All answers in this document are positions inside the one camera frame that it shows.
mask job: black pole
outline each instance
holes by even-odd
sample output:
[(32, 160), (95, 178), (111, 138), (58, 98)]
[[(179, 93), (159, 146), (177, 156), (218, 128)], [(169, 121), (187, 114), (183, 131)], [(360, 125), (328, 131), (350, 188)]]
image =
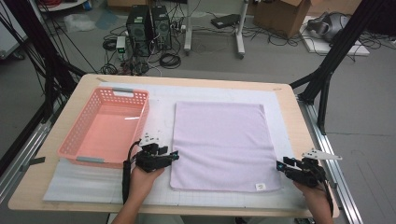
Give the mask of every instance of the black pole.
[(349, 50), (355, 45), (361, 33), (368, 26), (375, 14), (378, 13), (384, 2), (385, 0), (362, 0), (344, 30), (334, 41), (332, 48), (319, 68), (314, 73), (290, 84), (295, 89), (308, 83), (305, 90), (299, 94), (299, 99), (309, 105), (314, 103), (315, 98), (321, 92), (318, 126), (322, 134), (326, 134), (324, 123), (332, 74), (347, 56)]

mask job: gray floor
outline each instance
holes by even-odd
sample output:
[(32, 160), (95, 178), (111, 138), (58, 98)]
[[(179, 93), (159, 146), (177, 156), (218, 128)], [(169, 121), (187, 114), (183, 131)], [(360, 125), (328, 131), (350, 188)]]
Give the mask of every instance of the gray floor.
[[(74, 12), (82, 11), (75, 8), (64, 14)], [(99, 21), (104, 13), (102, 9), (87, 12), (93, 21)], [(98, 69), (104, 63), (102, 37), (124, 23), (124, 18), (118, 18), (105, 30), (95, 29), (70, 36)], [(73, 46), (63, 35), (61, 37), (72, 63), (91, 72)], [(191, 55), (186, 57), (183, 51), (180, 52), (182, 63), (178, 69), (160, 67), (161, 73), (151, 69), (147, 76), (291, 83), (315, 71), (323, 60), (315, 53), (308, 53), (301, 42), (296, 47), (280, 47), (268, 43), (267, 37), (245, 38), (247, 54), (240, 60), (235, 54), (233, 36), (199, 33), (193, 37)], [(335, 71), (326, 131), (334, 152), (344, 157), (340, 165), (363, 222), (396, 223), (396, 178), (391, 174), (396, 158), (393, 118), (396, 113), (396, 91), (393, 88), (396, 84), (396, 50), (382, 47), (369, 51), (369, 57), (357, 57), (356, 62), (345, 58)], [(3, 156), (43, 102), (43, 95), (28, 60), (0, 62), (0, 92), (0, 156)], [(9, 196), (0, 205), (1, 223), (106, 223), (106, 214), (10, 211), (8, 199)], [(229, 217), (212, 220), (217, 223), (232, 221)], [(187, 217), (186, 222), (199, 221)], [(336, 219), (336, 223), (343, 223), (342, 218)]]

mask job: white towel label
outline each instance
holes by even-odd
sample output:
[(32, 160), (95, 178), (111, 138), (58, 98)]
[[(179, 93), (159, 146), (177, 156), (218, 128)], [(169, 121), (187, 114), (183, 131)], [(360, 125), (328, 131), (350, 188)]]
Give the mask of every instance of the white towel label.
[(256, 190), (257, 191), (265, 190), (265, 184), (264, 183), (256, 184)]

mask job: robotic hand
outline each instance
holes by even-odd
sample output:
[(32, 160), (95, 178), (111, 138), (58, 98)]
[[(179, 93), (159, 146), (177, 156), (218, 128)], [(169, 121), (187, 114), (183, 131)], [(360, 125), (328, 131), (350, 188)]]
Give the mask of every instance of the robotic hand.
[[(132, 150), (135, 146), (140, 146), (142, 150), (138, 151), (131, 158)], [(123, 162), (122, 200), (124, 203), (129, 195), (132, 163), (135, 161), (136, 166), (139, 166), (147, 173), (170, 166), (172, 161), (178, 160), (178, 151), (174, 151), (169, 155), (164, 155), (167, 151), (168, 147), (159, 147), (158, 138), (149, 137), (147, 133), (143, 140), (140, 139), (131, 145), (128, 158)]]
[(319, 184), (323, 184), (327, 200), (331, 210), (333, 210), (332, 196), (329, 191), (326, 172), (323, 167), (318, 165), (318, 160), (341, 160), (340, 156), (331, 155), (316, 149), (312, 149), (303, 153), (303, 159), (298, 161), (294, 158), (284, 157), (283, 162), (276, 162), (276, 169), (283, 172), (285, 176), (293, 181), (309, 188), (316, 188)]

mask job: cardboard box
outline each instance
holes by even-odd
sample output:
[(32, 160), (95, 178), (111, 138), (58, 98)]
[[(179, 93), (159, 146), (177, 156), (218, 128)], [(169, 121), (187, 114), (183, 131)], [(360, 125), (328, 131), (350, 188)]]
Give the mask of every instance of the cardboard box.
[(308, 15), (318, 17), (325, 11), (352, 15), (360, 3), (361, 0), (327, 0), (309, 8)]
[(151, 6), (152, 0), (107, 0), (107, 5), (116, 10), (131, 10), (133, 5), (149, 5)]
[(286, 38), (297, 35), (304, 18), (312, 5), (321, 0), (275, 0), (260, 2), (253, 23)]

